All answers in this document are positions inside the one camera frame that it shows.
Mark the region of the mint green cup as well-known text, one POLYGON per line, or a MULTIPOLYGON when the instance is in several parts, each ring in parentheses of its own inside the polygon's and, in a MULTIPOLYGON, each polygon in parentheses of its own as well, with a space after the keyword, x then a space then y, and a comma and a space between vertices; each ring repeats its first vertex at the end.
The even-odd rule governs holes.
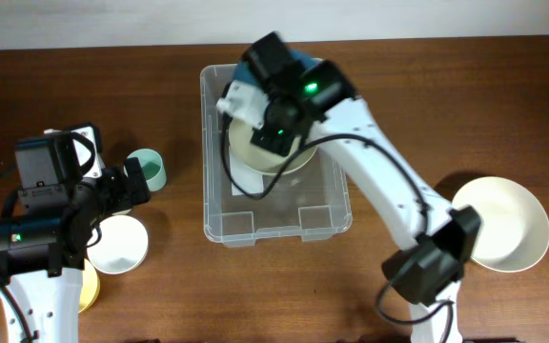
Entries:
POLYGON ((152 149, 139 149, 128 155, 137 158, 151 192, 162 190, 167 183, 167 174, 162 156, 152 149))

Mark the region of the dark blue bowl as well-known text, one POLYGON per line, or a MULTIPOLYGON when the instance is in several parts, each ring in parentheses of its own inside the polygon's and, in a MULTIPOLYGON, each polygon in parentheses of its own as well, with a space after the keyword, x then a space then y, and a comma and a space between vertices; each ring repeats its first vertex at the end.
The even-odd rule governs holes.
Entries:
MULTIPOLYGON (((292 50, 291 55, 294 60, 300 61, 306 69, 310 69, 321 62, 320 58, 315 58, 301 50, 292 50)), ((243 62, 239 62, 236 65, 233 73, 233 80, 247 83, 255 87, 259 86, 258 81, 254 78, 248 67, 243 62)))

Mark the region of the cream white bowl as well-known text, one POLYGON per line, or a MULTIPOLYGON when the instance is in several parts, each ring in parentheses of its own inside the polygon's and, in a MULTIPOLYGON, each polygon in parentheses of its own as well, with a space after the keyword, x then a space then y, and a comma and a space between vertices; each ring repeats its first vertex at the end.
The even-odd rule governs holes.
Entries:
POLYGON ((467 205, 481 217, 472 260, 495 272, 523 272, 536 266, 549 248, 549 218, 538 199, 512 180, 485 176, 454 195, 456 209, 467 205))

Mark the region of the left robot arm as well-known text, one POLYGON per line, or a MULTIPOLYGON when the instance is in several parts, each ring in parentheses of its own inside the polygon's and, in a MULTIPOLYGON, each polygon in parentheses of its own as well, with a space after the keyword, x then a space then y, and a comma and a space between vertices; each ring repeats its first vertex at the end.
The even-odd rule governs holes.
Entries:
POLYGON ((10 342, 75 342, 87 248, 105 218, 150 201, 137 158, 95 178, 97 150, 72 131, 15 146, 21 186, 0 215, 0 299, 10 342))

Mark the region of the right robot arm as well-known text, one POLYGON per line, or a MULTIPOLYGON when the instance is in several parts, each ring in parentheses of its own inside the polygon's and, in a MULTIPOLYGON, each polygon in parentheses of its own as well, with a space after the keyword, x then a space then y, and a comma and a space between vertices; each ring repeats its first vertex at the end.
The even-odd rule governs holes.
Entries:
POLYGON ((301 58, 276 32, 252 43, 216 102, 240 138, 220 136, 247 166, 282 176, 305 152, 332 158, 359 187, 397 250, 382 264, 385 292, 410 306, 415 342, 459 342, 457 298, 481 219, 452 204, 413 170, 374 119, 366 100, 330 60, 301 58))

